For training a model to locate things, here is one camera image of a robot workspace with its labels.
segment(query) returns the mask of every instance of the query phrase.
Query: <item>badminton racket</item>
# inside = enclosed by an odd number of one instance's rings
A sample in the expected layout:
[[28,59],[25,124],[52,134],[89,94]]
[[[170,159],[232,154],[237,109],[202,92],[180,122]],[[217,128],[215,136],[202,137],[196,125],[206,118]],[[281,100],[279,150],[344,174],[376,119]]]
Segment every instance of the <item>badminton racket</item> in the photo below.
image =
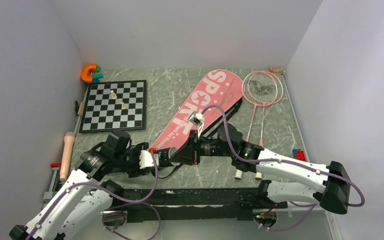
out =
[[[271,75],[274,78],[275,83],[277,85],[276,100],[274,102],[272,102],[270,105],[277,104],[278,102],[280,102],[282,100],[282,97],[284,95],[284,88],[283,88],[282,82],[278,78],[277,75],[275,75],[275,74],[273,74],[271,72],[266,72],[266,73]],[[264,131],[264,118],[265,118],[265,115],[266,115],[266,107],[268,107],[268,105],[265,105],[265,106],[262,107],[261,133],[260,133],[260,139],[259,139],[259,145],[261,147],[263,146],[263,131]],[[261,174],[260,172],[257,172],[255,174],[255,179],[256,180],[263,180],[263,174]]]
[[[253,71],[245,77],[242,83],[242,94],[245,99],[254,105],[251,123],[249,124],[246,141],[250,139],[250,133],[254,122],[257,107],[266,107],[276,101],[278,86],[275,79],[267,71]],[[242,179],[242,171],[237,170],[235,179]]]

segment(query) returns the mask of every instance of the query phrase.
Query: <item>white cylinder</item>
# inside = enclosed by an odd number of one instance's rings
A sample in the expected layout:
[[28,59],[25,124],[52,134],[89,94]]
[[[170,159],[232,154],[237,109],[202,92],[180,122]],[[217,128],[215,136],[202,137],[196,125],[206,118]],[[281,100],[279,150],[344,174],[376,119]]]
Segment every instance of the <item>white cylinder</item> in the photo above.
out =
[[255,174],[255,180],[259,180],[259,181],[263,180],[263,174],[261,172],[257,172]]
[[236,174],[234,175],[234,179],[241,180],[243,172],[241,170],[236,170]]

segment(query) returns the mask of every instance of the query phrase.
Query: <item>red lego brick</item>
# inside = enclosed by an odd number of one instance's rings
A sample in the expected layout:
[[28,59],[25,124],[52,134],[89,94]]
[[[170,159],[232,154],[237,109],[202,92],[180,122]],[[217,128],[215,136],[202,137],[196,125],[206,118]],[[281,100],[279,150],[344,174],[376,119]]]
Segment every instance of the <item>red lego brick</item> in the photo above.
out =
[[300,161],[303,161],[303,162],[307,162],[306,155],[304,154],[304,151],[299,150],[299,151],[296,151],[295,154],[296,154],[295,158],[297,160],[300,160]]
[[53,162],[50,164],[51,168],[61,168],[61,162]]

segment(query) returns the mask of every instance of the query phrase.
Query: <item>gray table surface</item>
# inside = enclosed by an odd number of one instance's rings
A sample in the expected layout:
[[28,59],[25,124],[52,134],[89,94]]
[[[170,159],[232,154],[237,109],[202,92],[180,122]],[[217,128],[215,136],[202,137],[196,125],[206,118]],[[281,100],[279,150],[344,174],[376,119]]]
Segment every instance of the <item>gray table surface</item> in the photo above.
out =
[[[178,111],[195,86],[214,69],[104,69],[101,82],[147,80],[146,129],[127,131],[133,144],[152,144]],[[242,80],[252,69],[227,69]],[[264,147],[278,154],[293,157],[293,149],[303,149],[298,127],[286,91],[282,100],[266,107],[264,118]],[[239,111],[229,120],[246,137],[253,114],[254,105],[245,99]],[[258,107],[252,125],[249,141],[258,144],[260,140],[263,108]],[[71,170],[80,155],[94,145],[106,140],[108,132],[78,133],[73,146]],[[167,175],[171,168],[160,171]],[[201,164],[183,166],[175,174],[158,181],[158,189],[169,188],[244,188],[257,187],[259,181],[254,173],[246,172],[242,180],[235,180],[236,169],[228,157],[201,157]],[[280,181],[274,175],[264,175],[264,179]],[[128,178],[125,173],[112,173],[104,177],[113,180],[123,188],[147,189],[154,184],[152,175]]]

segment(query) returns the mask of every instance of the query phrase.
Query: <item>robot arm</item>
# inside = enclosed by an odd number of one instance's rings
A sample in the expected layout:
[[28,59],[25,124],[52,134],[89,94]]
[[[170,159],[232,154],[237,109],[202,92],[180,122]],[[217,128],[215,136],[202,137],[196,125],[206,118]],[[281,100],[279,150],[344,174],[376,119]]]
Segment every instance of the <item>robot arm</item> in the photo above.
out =
[[[112,200],[108,193],[98,190],[94,196],[87,197],[88,201],[76,208],[92,186],[79,185],[71,189],[69,194],[63,194],[68,191],[68,187],[77,183],[97,184],[114,168],[127,172],[129,177],[146,175],[150,168],[154,167],[152,156],[155,157],[156,164],[160,168],[177,164],[197,165],[200,163],[200,156],[231,157],[232,165],[243,172],[270,173],[295,181],[281,183],[262,180],[256,194],[257,200],[260,202],[269,204],[286,201],[307,202],[320,204],[322,208],[333,213],[347,213],[350,186],[346,182],[303,167],[282,163],[282,161],[304,164],[349,179],[340,163],[332,161],[329,166],[326,166],[298,161],[243,141],[242,134],[230,124],[228,124],[228,132],[238,156],[249,160],[280,160],[257,164],[239,161],[232,155],[227,144],[228,136],[223,129],[219,129],[216,139],[199,137],[197,130],[191,130],[188,141],[180,149],[162,149],[154,154],[147,151],[147,143],[141,143],[141,147],[138,147],[140,145],[138,144],[135,149],[130,150],[130,146],[127,148],[127,145],[131,143],[130,136],[122,131],[112,132],[105,143],[100,143],[81,155],[66,183],[48,205],[26,225],[15,226],[10,232],[10,236],[13,240],[25,240],[29,235],[33,240],[70,239],[94,216],[107,209],[112,204]],[[123,191],[117,191],[116,194],[122,196]],[[57,199],[61,200],[44,221],[38,223]]]

